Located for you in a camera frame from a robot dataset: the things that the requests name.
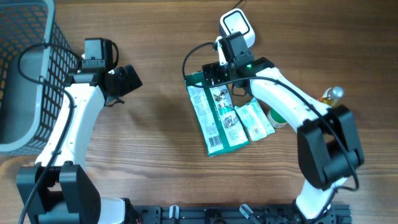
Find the green lidded cup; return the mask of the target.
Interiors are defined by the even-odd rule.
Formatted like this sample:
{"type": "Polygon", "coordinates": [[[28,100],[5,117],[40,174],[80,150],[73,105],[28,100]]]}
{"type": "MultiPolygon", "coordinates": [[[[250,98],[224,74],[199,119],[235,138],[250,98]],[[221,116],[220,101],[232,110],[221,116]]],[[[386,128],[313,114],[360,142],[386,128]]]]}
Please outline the green lidded cup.
{"type": "Polygon", "coordinates": [[[274,128],[283,128],[287,124],[286,120],[273,108],[268,111],[267,119],[274,128]]]}

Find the green sponge package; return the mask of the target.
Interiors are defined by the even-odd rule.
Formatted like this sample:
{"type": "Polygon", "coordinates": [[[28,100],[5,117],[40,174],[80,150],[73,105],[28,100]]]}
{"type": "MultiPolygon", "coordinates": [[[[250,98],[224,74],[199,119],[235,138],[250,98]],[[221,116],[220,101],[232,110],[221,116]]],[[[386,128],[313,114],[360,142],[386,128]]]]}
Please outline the green sponge package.
{"type": "Polygon", "coordinates": [[[208,156],[218,156],[249,144],[239,120],[228,86],[202,88],[202,72],[186,76],[185,85],[197,116],[208,156]]]}

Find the grey plastic mesh basket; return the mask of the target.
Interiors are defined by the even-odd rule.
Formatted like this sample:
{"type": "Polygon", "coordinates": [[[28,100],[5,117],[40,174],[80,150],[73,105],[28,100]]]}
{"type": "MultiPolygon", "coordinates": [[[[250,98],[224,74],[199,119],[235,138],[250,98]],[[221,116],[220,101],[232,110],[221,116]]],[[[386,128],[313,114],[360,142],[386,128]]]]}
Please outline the grey plastic mesh basket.
{"type": "Polygon", "coordinates": [[[1,1],[1,154],[40,154],[49,140],[63,94],[57,86],[77,59],[55,20],[54,1],[1,1]]]}

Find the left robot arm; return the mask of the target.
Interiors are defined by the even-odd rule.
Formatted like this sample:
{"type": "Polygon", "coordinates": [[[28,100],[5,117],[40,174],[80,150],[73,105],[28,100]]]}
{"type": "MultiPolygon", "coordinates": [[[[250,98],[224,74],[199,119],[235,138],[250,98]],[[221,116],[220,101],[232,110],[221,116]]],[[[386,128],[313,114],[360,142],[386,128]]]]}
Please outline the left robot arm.
{"type": "Polygon", "coordinates": [[[140,216],[126,198],[106,198],[85,172],[93,126],[105,107],[142,86],[132,65],[118,66],[118,46],[109,39],[85,39],[85,53],[62,86],[60,113],[44,150],[33,166],[17,175],[24,203],[19,223],[134,223],[140,216]]]}

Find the yellow dish soap bottle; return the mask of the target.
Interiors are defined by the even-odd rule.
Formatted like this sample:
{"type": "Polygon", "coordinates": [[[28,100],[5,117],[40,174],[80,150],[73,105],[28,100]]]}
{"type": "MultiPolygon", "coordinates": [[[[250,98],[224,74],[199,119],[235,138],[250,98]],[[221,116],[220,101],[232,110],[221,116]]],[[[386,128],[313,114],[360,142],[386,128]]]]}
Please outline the yellow dish soap bottle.
{"type": "Polygon", "coordinates": [[[327,89],[318,99],[320,102],[329,106],[335,106],[340,98],[344,95],[344,90],[340,86],[334,86],[327,89]]]}

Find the white barcode scanner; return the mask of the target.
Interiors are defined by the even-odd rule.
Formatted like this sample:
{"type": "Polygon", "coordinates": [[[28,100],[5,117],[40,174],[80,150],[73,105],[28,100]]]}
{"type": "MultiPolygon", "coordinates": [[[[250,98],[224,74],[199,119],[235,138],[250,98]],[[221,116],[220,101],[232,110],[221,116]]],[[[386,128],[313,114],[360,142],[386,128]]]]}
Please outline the white barcode scanner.
{"type": "Polygon", "coordinates": [[[241,9],[235,8],[223,14],[220,18],[219,31],[222,37],[235,32],[242,33],[248,48],[255,43],[254,29],[241,9]]]}

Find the teal snack packet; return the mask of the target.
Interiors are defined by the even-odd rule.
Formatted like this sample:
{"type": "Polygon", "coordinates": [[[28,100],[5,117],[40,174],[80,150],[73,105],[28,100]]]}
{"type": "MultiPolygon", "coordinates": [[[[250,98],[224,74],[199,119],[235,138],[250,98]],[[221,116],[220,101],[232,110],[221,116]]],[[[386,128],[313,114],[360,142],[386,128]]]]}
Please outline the teal snack packet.
{"type": "Polygon", "coordinates": [[[245,125],[251,141],[258,141],[275,133],[273,126],[256,98],[253,98],[243,106],[235,106],[234,109],[243,125],[245,125]]]}

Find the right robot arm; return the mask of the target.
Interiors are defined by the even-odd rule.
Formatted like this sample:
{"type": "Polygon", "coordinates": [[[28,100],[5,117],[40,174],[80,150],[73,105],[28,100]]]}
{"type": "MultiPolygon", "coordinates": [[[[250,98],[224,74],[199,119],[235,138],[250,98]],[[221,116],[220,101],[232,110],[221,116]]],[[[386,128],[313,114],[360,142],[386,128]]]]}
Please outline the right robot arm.
{"type": "Polygon", "coordinates": [[[233,84],[276,110],[297,133],[298,164],[305,183],[295,200],[302,219],[314,223],[331,208],[337,191],[352,177],[364,154],[352,112],[332,108],[289,82],[267,58],[254,58],[240,32],[218,37],[211,46],[219,60],[202,67],[205,86],[233,84]]]}

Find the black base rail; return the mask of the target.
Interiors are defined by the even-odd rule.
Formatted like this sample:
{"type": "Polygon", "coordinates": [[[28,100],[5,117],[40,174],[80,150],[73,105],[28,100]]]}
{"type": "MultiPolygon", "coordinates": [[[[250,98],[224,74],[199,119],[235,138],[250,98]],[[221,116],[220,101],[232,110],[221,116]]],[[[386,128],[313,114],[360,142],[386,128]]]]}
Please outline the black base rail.
{"type": "Polygon", "coordinates": [[[311,223],[292,204],[240,207],[170,207],[129,205],[125,223],[311,223]]]}

